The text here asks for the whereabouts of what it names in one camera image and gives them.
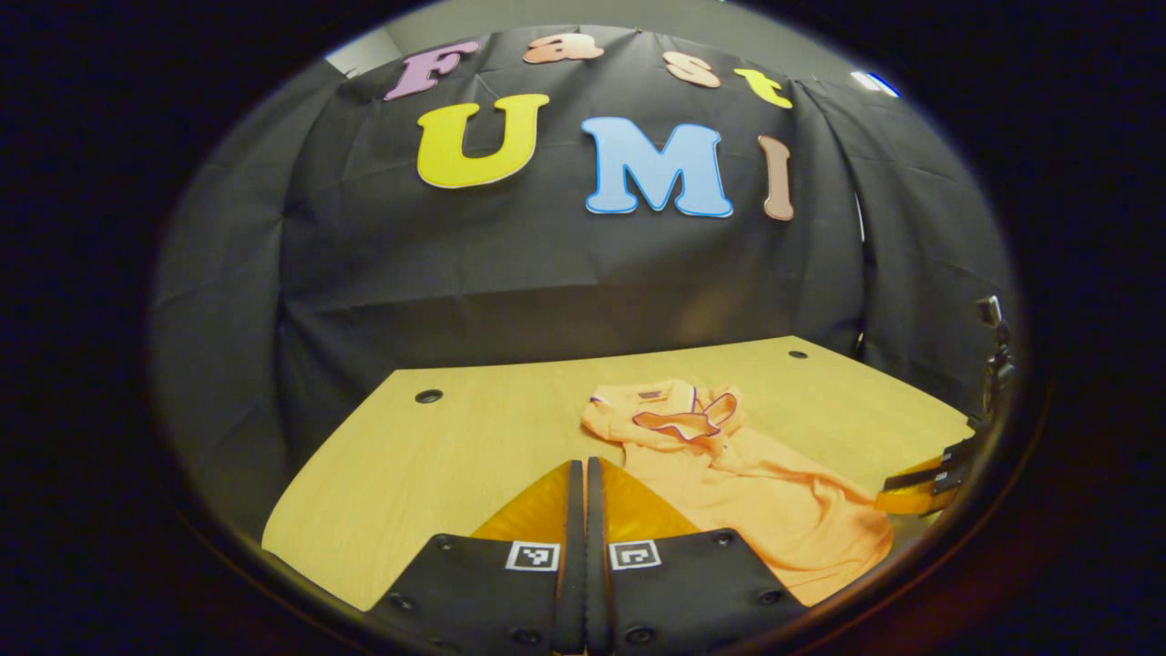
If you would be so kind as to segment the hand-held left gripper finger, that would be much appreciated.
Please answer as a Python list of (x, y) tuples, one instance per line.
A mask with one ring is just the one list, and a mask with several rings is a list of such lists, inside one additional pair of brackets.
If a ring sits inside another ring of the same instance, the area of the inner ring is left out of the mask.
[(586, 486), (555, 466), (469, 536), (436, 532), (371, 616), (433, 655), (583, 651)]
[(702, 531), (604, 458), (586, 463), (586, 653), (721, 655), (805, 605), (733, 528)]

